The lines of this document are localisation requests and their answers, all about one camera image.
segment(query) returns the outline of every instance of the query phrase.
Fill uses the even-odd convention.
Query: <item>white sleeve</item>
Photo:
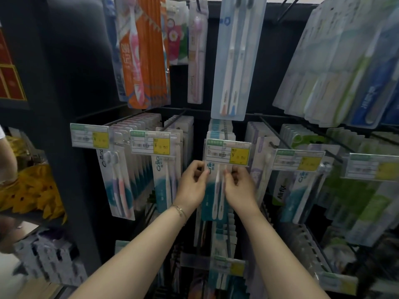
[[[6,135],[4,134],[4,131],[3,131],[3,129],[1,128],[1,125],[0,125],[0,140],[2,139],[2,138],[5,138],[6,137]]]

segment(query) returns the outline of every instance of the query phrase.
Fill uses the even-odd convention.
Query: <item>store shelf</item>
[[[22,221],[31,222],[33,224],[37,224],[38,226],[46,226],[52,228],[66,228],[67,226],[67,223],[65,223],[64,225],[62,224],[63,216],[56,219],[47,220],[43,218],[43,212],[39,210],[31,211],[25,214],[19,214],[19,213],[13,213],[12,209],[8,209],[5,211],[1,211],[0,215],[9,216],[16,219],[20,219]]]

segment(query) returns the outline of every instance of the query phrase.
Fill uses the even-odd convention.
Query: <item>yellow price label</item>
[[[107,132],[93,132],[93,147],[99,149],[109,148],[109,137]]]
[[[233,276],[244,276],[245,263],[232,263],[230,273]]]
[[[398,181],[399,163],[380,163],[376,172],[376,179],[383,181]]]
[[[316,171],[322,161],[321,157],[302,157],[302,161],[298,166],[300,171]]]
[[[248,164],[249,157],[249,149],[242,148],[232,148],[230,154],[230,163],[235,165],[244,165]]]
[[[170,155],[170,138],[154,138],[154,154]]]

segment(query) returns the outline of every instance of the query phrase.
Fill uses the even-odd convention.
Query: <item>hand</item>
[[[187,218],[190,217],[205,196],[209,170],[201,171],[204,167],[205,163],[203,161],[193,161],[180,179],[173,204],[181,208]]]
[[[259,211],[255,199],[255,184],[245,167],[233,166],[232,174],[225,170],[225,194],[229,205],[241,219]]]

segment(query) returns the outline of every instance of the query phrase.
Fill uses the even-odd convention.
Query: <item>wrist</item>
[[[259,207],[256,205],[256,203],[248,205],[245,208],[242,208],[241,210],[235,210],[235,212],[242,221],[246,220],[247,218],[251,218],[253,216],[262,215],[262,212],[259,209]]]

